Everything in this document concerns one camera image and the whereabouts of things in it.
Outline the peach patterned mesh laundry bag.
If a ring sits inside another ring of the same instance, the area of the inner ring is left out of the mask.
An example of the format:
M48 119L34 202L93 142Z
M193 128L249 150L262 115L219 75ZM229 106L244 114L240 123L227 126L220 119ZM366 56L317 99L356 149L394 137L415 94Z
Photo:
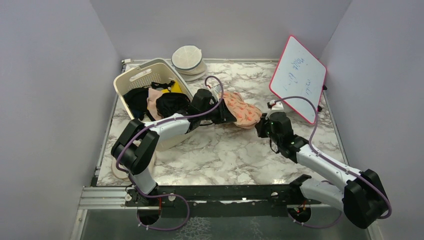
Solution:
M238 92L225 91L223 100L229 112L236 118L234 124L243 129L252 129L260 122L262 111L244 101Z

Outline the cream plastic laundry basket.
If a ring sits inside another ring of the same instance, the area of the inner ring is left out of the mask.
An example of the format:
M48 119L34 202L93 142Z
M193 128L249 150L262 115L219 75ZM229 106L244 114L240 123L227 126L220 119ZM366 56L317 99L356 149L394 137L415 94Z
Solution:
M113 82L118 99L122 102L131 120L135 117L126 103L124 95L133 89L149 87L151 83L168 84L174 81L182 93L187 95L190 100L193 99L193 94L182 76L165 59L154 58L144 63L132 63L131 65L127 64L128 69L118 75Z

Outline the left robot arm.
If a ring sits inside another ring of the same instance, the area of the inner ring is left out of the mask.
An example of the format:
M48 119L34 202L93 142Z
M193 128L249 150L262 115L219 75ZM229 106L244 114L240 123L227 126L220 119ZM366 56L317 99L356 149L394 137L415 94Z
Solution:
M192 101L181 102L171 111L172 114L166 114L163 119L153 122L131 120L110 151L138 187L138 199L147 206L157 200L157 183L148 166L159 143L192 132L202 121L211 121L213 124L236 122L235 115L230 112L225 101L217 100L207 89L198 90Z

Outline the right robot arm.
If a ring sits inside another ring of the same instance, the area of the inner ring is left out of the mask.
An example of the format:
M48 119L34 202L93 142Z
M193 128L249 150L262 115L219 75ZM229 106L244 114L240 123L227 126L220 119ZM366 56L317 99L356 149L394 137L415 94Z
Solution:
M264 113L255 125L260 138L268 138L274 152L305 166L324 177L328 183L302 175L290 183L289 199L300 204L316 200L341 211L360 229L377 219L390 216L392 207L378 174L349 168L319 151L304 137L294 134L284 112Z

